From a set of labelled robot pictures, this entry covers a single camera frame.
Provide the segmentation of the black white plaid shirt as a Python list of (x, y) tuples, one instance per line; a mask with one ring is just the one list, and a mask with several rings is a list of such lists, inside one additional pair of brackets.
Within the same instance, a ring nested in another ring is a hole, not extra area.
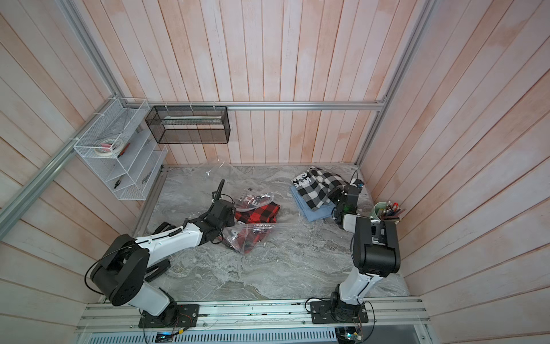
[(315, 166), (294, 177), (291, 183), (312, 211), (330, 202), (329, 195), (333, 189), (347, 185), (340, 175)]

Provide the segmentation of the red black plaid shirt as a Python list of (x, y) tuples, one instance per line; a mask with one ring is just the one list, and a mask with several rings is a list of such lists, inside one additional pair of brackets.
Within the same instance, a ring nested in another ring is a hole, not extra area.
[(235, 225), (223, 230), (223, 243), (246, 255), (274, 228), (280, 206), (271, 193), (247, 194), (236, 203)]

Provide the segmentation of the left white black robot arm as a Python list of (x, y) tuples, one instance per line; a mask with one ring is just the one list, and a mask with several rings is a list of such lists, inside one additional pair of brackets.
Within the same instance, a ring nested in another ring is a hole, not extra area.
[(169, 256), (221, 240), (223, 230), (235, 225), (235, 203), (223, 198), (221, 180), (212, 193), (209, 209), (180, 226), (163, 222), (150, 236), (117, 237), (103, 257), (92, 265), (86, 276), (114, 306), (130, 305), (143, 313), (140, 327), (168, 327), (176, 323), (193, 324), (193, 318), (165, 291), (150, 285), (150, 280), (170, 267)]

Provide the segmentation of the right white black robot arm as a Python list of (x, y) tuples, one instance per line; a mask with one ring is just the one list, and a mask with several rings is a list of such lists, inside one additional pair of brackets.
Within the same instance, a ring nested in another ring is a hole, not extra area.
[(331, 296), (330, 312), (343, 323), (359, 318), (365, 295), (375, 284), (400, 269), (400, 249), (394, 223), (358, 214), (364, 183), (359, 179), (338, 186), (329, 195), (334, 203), (332, 219), (353, 234), (350, 242), (352, 271)]

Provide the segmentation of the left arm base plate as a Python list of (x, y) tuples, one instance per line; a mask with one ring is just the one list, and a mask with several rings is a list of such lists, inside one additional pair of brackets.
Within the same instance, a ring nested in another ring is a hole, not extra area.
[(199, 304), (169, 305), (159, 316), (143, 311), (138, 327), (150, 328), (194, 328), (199, 316)]

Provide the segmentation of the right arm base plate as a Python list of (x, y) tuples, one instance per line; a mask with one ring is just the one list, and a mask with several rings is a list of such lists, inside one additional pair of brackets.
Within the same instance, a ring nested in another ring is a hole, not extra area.
[(313, 324), (369, 322), (367, 311), (363, 305), (318, 300), (309, 303), (309, 311)]

